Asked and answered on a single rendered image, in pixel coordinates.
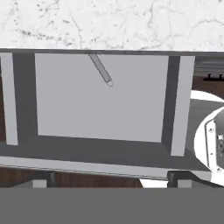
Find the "white round object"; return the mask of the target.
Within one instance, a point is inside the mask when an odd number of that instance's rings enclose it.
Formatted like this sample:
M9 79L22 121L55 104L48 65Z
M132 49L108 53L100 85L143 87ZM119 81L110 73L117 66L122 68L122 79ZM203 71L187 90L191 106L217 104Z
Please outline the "white round object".
M211 172L211 182L224 186L224 99L193 90L191 102L199 122L193 139L195 156Z

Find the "grey open drawer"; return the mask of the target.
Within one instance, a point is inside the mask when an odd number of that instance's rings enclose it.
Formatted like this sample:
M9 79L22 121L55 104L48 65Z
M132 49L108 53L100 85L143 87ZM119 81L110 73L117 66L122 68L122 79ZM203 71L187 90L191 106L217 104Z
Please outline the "grey open drawer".
M0 167L143 179L181 170L209 179L186 148L194 61L173 52L0 51Z

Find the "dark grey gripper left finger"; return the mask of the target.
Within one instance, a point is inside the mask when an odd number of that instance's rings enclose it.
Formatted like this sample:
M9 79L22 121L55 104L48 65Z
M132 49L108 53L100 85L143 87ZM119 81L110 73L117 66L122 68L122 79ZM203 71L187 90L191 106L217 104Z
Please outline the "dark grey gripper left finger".
M51 188L55 187L55 172L38 172L27 180L12 184L11 187L17 188Z

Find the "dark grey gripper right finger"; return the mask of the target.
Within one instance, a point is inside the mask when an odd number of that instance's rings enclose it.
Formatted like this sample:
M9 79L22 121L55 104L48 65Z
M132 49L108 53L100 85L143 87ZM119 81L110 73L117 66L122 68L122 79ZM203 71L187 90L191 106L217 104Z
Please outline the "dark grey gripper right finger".
M211 187L211 183L198 178L190 171L168 171L168 187L203 188Z

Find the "grey peeler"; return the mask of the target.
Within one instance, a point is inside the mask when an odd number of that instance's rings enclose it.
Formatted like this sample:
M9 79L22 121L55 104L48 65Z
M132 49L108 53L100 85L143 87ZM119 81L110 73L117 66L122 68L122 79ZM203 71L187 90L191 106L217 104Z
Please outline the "grey peeler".
M96 54L89 54L89 58L94 63L94 66L98 70L99 74L101 75L104 82L109 86L113 87L114 83L112 81L112 78L110 77L108 71L106 70L105 66L102 64L101 60Z

